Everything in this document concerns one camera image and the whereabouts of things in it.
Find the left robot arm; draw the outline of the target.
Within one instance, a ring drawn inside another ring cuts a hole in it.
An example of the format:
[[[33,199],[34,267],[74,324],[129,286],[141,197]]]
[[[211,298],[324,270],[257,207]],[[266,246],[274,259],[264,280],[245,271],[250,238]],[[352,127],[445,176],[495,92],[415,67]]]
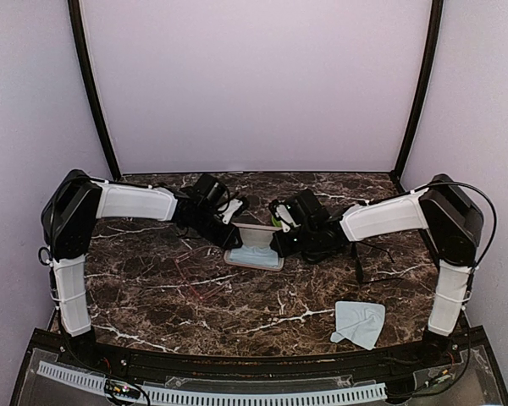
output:
[[[170,223],[222,250],[243,245],[232,222],[249,206],[214,176],[204,173],[192,185],[134,185],[70,171],[41,213],[44,245],[38,259],[50,269],[52,300],[63,329],[76,337],[69,354],[85,369],[102,363],[102,349],[83,335],[92,329],[86,299],[85,263],[97,224],[108,219]]]

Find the pink sunglasses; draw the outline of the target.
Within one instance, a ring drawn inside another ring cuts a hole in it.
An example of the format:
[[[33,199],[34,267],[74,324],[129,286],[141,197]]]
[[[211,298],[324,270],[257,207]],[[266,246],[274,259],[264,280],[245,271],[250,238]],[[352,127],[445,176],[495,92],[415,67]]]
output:
[[[234,274],[224,262],[221,249],[212,246],[186,252],[174,258],[174,265],[180,275],[180,285],[199,302],[208,302],[224,289]]]

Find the pink glasses case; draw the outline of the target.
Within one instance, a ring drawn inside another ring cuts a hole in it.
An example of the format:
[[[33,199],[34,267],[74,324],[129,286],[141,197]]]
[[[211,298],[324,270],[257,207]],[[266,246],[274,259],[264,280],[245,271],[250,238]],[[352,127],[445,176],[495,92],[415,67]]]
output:
[[[264,271],[281,271],[284,258],[270,247],[273,234],[279,228],[266,225],[235,223],[243,245],[239,249],[226,250],[224,262],[231,266],[243,266]]]

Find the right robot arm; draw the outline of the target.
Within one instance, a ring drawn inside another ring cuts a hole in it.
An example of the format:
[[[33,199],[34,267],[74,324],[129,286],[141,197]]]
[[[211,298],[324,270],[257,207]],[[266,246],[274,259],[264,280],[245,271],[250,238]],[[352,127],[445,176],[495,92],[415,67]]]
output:
[[[316,264],[339,250],[365,239],[408,230],[425,230],[438,258],[428,330],[433,334],[419,343],[415,359],[432,367],[448,352],[448,337],[472,292],[472,281],[491,247],[481,242],[484,215],[467,195],[480,189],[452,180],[441,173],[418,188],[382,200],[368,200],[330,213],[310,190],[269,205],[281,229],[270,247],[279,257],[300,254]]]

